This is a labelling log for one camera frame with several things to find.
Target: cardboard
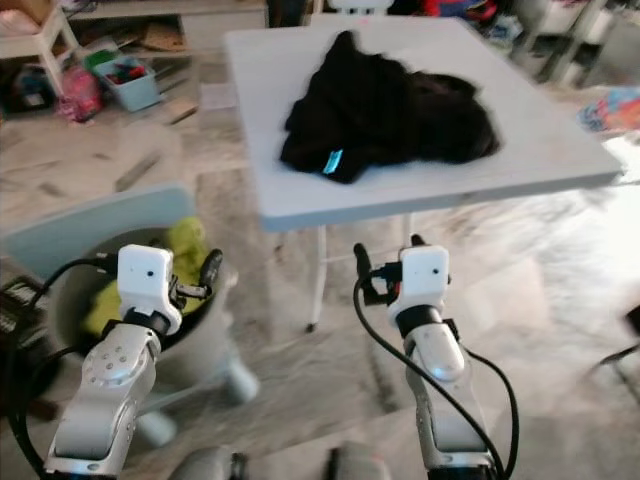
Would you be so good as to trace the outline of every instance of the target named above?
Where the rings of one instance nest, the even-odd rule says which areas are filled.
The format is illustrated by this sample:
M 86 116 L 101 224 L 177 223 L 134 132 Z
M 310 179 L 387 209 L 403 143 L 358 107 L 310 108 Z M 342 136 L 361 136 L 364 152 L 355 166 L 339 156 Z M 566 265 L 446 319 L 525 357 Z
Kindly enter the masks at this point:
M 51 9 L 52 0 L 0 0 L 0 10 L 20 10 L 42 25 Z

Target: black cloth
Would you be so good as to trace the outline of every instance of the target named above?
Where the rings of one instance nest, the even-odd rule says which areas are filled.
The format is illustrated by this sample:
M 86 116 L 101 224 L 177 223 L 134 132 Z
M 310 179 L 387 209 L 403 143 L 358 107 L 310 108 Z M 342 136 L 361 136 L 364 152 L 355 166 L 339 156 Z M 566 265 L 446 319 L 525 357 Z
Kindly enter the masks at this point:
M 281 160 L 351 183 L 369 165 L 490 155 L 499 142 L 475 94 L 465 80 L 410 74 L 397 61 L 363 54 L 353 33 L 342 32 L 291 110 Z

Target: white shelf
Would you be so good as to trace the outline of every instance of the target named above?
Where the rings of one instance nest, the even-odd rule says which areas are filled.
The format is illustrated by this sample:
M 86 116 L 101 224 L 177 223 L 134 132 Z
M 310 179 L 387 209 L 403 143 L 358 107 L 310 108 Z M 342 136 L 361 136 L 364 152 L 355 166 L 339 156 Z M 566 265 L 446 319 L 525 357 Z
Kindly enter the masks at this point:
M 99 3 L 96 10 L 79 12 L 71 20 L 262 12 L 264 9 L 264 2 L 256 0 L 124 0 Z

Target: white folding table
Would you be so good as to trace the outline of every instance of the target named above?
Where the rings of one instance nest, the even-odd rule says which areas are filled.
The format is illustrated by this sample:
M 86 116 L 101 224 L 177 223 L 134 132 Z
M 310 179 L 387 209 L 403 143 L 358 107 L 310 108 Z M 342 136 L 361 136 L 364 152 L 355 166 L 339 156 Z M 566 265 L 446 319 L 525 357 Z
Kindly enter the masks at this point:
M 500 151 L 461 166 L 416 161 L 370 168 L 352 185 L 281 163 L 283 125 L 291 107 L 305 94 L 336 34 L 347 27 L 359 33 L 364 51 L 477 85 L 501 137 Z M 598 187 L 620 170 L 595 138 L 455 19 L 377 16 L 322 27 L 231 32 L 225 44 L 264 228 L 317 227 L 310 329 L 320 318 L 327 263 L 335 260 L 327 255 L 326 225 Z

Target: storage bin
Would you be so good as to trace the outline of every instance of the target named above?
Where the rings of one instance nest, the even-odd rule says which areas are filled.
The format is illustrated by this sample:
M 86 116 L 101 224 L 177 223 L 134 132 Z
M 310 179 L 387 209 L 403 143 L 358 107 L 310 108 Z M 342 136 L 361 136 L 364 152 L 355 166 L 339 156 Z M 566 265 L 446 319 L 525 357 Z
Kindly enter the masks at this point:
M 146 75 L 122 85 L 117 85 L 107 77 L 107 75 L 117 73 L 117 65 L 143 66 L 146 70 Z M 94 70 L 101 81 L 113 92 L 120 105 L 130 112 L 142 110 L 160 101 L 155 72 L 149 66 L 133 57 L 117 57 L 109 62 L 96 65 Z

